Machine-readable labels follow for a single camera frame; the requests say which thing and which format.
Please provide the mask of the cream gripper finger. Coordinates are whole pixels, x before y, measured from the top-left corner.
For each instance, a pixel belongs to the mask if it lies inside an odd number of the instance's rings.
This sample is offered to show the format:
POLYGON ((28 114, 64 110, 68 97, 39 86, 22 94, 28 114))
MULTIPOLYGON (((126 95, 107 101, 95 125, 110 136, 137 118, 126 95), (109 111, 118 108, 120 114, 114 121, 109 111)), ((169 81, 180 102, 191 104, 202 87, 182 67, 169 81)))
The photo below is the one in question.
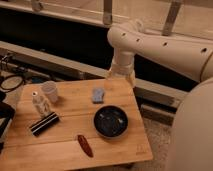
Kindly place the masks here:
POLYGON ((111 70, 109 70, 109 71, 107 72, 106 79, 110 79, 110 78, 112 78, 112 77, 113 77, 113 72, 112 72, 111 70))
POLYGON ((130 76, 130 84, 133 88, 135 87, 136 85, 135 76, 132 75, 130 76))

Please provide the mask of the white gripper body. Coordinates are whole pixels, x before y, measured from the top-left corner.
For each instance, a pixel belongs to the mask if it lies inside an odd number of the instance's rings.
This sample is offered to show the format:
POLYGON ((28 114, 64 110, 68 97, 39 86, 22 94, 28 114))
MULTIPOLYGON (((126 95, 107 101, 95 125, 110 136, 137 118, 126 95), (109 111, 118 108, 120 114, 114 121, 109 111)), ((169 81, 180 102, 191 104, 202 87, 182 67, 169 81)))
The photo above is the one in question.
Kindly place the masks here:
POLYGON ((121 75, 130 80, 130 76, 135 76, 134 61, 129 64, 122 65, 115 60, 112 60, 110 69, 113 72, 113 76, 121 75))

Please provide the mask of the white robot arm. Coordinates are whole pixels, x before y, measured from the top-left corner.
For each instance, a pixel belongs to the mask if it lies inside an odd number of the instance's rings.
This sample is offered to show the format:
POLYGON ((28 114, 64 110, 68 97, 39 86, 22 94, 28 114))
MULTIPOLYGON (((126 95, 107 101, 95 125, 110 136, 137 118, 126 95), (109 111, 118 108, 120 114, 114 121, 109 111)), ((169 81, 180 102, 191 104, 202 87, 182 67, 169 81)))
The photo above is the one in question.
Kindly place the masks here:
POLYGON ((165 171, 213 171, 213 42, 146 33, 139 20, 112 25, 107 38, 114 48, 110 77, 134 84, 140 55, 198 83, 177 109, 165 171))

